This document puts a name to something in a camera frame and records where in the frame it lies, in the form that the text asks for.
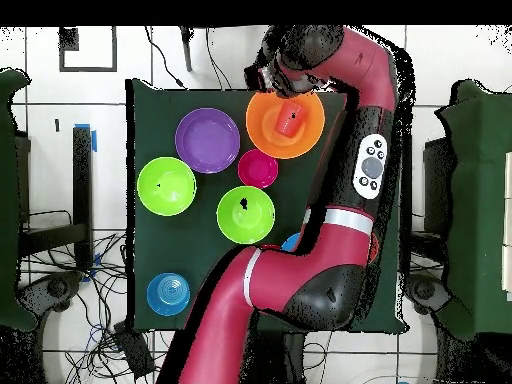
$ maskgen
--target white tile floor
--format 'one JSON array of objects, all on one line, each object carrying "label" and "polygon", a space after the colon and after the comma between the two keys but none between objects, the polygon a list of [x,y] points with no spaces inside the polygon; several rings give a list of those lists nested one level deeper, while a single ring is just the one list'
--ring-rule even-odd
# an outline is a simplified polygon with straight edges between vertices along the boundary
[{"label": "white tile floor", "polygon": [[[245,88],[243,68],[252,64],[266,28],[210,31],[211,53],[233,88]],[[503,91],[512,84],[512,55],[499,40],[491,43],[496,37],[489,27],[369,25],[368,28],[404,47],[413,60],[417,89],[412,126],[413,207],[414,213],[422,215],[424,143],[444,135],[434,111],[447,104],[451,85],[458,79],[479,79],[489,89]],[[178,27],[154,27],[150,33],[165,54],[171,72],[185,86],[218,88],[204,30],[196,30],[191,40],[194,69],[191,73],[185,70]],[[105,48],[111,43],[109,28],[79,27],[79,34],[81,50],[67,52],[66,64],[109,66],[112,63],[109,49]],[[74,124],[88,123],[98,137],[98,151],[93,154],[95,238],[114,232],[121,236],[126,227],[125,78],[140,78],[161,88],[177,87],[165,72],[159,52],[149,44],[144,27],[117,27],[117,40],[117,72],[61,73],[57,28],[0,28],[0,68],[26,70],[32,80],[26,90],[16,93],[12,106],[19,129],[27,130],[32,139],[31,212],[72,210],[70,131]],[[59,119],[59,132],[55,119]],[[44,227],[64,224],[66,220],[64,214],[43,215],[34,217],[31,224]],[[413,226],[422,229],[421,218],[415,217]],[[102,244],[96,251],[104,248]],[[117,249],[104,260],[107,259],[122,265]],[[38,276],[34,271],[41,271],[45,266],[32,262],[30,268],[33,280]],[[28,270],[27,263],[23,269]],[[104,283],[108,276],[100,274],[98,278]],[[29,275],[24,273],[22,281],[26,282]],[[125,281],[117,280],[113,287],[117,293],[109,294],[108,303],[113,322],[117,322],[126,314]],[[96,291],[90,283],[82,283],[79,293],[88,305],[89,319],[98,323]],[[404,301],[403,316],[410,330],[400,336],[310,333],[307,343],[318,343],[329,353],[323,360],[320,346],[306,346],[305,366],[320,363],[306,370],[308,384],[395,384],[397,373],[403,376],[401,380],[411,384],[431,384],[436,364],[432,320],[416,314],[408,301]],[[44,337],[44,360],[50,384],[64,384],[71,369],[65,351],[79,360],[89,337],[90,326],[78,298],[73,299],[64,313],[50,315]],[[171,339],[172,332],[148,335],[158,365],[163,362]],[[116,362],[116,372],[126,369],[125,365]],[[153,384],[154,377],[148,376],[149,384]],[[118,382],[134,384],[133,376],[121,377]],[[113,382],[96,379],[88,384]],[[137,384],[146,382],[139,379]]]}]

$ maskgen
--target green bowl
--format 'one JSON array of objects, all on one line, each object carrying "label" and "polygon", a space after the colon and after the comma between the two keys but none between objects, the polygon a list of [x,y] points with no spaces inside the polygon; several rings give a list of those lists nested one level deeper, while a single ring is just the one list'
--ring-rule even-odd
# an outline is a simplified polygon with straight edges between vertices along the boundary
[{"label": "green bowl", "polygon": [[173,216],[187,209],[196,195],[196,177],[183,161],[160,157],[147,163],[137,179],[142,204],[161,216]]},{"label": "green bowl", "polygon": [[274,204],[256,187],[241,186],[228,191],[217,207],[217,224],[222,234],[238,244],[253,244],[274,226]]}]

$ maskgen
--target blue bowl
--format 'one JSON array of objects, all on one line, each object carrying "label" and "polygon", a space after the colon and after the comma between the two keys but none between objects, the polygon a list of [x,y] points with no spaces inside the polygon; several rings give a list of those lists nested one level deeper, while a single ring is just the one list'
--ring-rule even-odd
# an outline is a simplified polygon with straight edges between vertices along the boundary
[{"label": "blue bowl", "polygon": [[281,249],[285,252],[291,252],[297,244],[299,236],[300,233],[295,233],[293,236],[288,237],[288,239],[282,244]]},{"label": "blue bowl", "polygon": [[178,315],[190,301],[190,287],[181,275],[160,274],[149,283],[147,299],[157,314],[165,317]]}]

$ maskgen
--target magenta cup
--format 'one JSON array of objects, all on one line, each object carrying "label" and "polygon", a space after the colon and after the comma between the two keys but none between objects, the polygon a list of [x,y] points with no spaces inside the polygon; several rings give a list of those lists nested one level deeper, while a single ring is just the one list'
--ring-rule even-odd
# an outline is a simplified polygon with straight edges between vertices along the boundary
[{"label": "magenta cup", "polygon": [[238,162],[238,176],[248,186],[266,188],[277,178],[277,160],[258,149],[244,153]]}]

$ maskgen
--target red robot arm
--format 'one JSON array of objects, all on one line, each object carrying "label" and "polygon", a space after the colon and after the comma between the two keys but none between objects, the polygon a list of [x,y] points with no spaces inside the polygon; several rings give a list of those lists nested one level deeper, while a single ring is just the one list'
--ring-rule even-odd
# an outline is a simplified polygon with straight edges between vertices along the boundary
[{"label": "red robot arm", "polygon": [[354,315],[390,166],[393,58],[343,26],[295,25],[270,38],[278,48],[267,77],[280,95],[334,81],[355,89],[357,106],[325,147],[296,250],[229,252],[204,282],[185,329],[176,332],[157,384],[238,384],[255,309],[310,330],[345,328]]}]

